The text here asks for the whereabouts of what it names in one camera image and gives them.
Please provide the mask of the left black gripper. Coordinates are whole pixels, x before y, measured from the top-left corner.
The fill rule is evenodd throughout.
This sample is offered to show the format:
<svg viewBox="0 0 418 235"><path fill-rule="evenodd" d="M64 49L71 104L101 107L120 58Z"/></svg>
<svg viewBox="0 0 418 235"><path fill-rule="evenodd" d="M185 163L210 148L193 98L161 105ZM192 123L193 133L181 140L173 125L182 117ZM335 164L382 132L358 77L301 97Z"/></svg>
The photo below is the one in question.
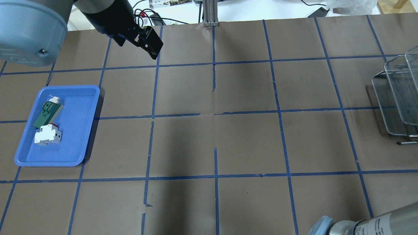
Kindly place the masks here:
<svg viewBox="0 0 418 235"><path fill-rule="evenodd" d="M153 60L158 58L163 47L163 42L153 27L141 27L135 22L119 27L116 33L111 35L111 38L119 46L123 46L124 42L128 41L134 46L142 48L149 53Z"/></svg>

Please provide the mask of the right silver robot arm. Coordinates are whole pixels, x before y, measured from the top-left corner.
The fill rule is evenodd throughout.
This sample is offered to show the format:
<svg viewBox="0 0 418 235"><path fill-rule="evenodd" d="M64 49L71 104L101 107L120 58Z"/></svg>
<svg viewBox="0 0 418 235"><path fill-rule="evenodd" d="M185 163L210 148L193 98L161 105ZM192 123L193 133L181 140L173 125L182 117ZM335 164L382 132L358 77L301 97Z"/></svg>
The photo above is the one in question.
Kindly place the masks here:
<svg viewBox="0 0 418 235"><path fill-rule="evenodd" d="M335 222L323 216L312 226L309 235L416 235L418 203L412 203L370 220Z"/></svg>

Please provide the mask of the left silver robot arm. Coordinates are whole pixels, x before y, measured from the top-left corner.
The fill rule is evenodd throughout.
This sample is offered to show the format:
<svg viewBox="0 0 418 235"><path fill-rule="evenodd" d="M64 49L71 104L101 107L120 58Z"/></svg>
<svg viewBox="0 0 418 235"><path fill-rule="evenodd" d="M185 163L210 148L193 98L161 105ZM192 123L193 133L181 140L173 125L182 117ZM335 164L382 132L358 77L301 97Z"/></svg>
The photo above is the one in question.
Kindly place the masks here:
<svg viewBox="0 0 418 235"><path fill-rule="evenodd" d="M30 67L54 63L68 33L75 6L102 34L123 46L129 41L157 59L163 42L151 26L135 22L127 0L2 0L0 55L7 62Z"/></svg>

